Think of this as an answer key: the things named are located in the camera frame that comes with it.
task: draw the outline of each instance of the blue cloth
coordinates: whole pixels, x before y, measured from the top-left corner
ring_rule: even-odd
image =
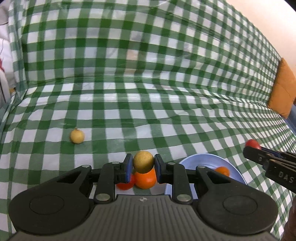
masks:
[[[286,119],[285,121],[287,125],[290,127],[290,129],[293,131],[293,133],[296,134],[296,106],[295,105],[292,105],[290,115],[288,116],[288,119]]]

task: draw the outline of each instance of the beige wall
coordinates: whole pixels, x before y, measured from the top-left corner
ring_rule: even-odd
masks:
[[[296,12],[284,0],[226,0],[284,57],[296,76]]]

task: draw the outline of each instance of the tomato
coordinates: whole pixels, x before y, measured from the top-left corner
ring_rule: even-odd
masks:
[[[144,174],[136,172],[135,179],[137,187],[141,189],[149,189],[153,187],[156,183],[155,169],[153,168],[150,172]]]
[[[256,149],[260,149],[261,150],[261,146],[259,145],[258,141],[254,140],[254,139],[250,139],[246,142],[245,146],[250,146]]]
[[[118,189],[126,191],[128,189],[131,189],[135,185],[135,182],[136,182],[135,175],[132,174],[131,181],[129,183],[118,183],[116,184],[116,186],[118,187]]]
[[[230,171],[228,170],[227,167],[217,167],[215,169],[215,171],[218,172],[218,173],[221,173],[221,174],[223,174],[225,176],[228,176],[228,177],[230,176]]]

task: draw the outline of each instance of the green and white checkered tablecloth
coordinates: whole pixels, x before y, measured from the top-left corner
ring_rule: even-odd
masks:
[[[226,158],[277,202],[280,237],[292,193],[242,149],[253,138],[295,152],[296,136],[266,107],[280,56],[240,12],[217,0],[20,0],[9,30],[17,91],[0,111],[1,241],[19,192],[139,150],[166,162]],[[69,141],[75,127],[80,145]]]

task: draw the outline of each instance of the plate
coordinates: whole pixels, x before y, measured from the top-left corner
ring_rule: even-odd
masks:
[[[182,161],[179,162],[182,164],[186,169],[195,170],[196,166],[204,165],[209,167],[210,169],[216,169],[217,167],[227,167],[230,172],[230,177],[236,181],[239,181],[243,184],[247,184],[245,179],[243,178],[242,174],[228,161],[225,159],[209,154],[209,153],[202,153],[202,154],[194,154],[184,158]],[[197,199],[197,194],[194,189],[194,184],[190,184],[190,189],[192,192],[193,199]],[[172,185],[167,184],[165,186],[165,195],[172,195]]]

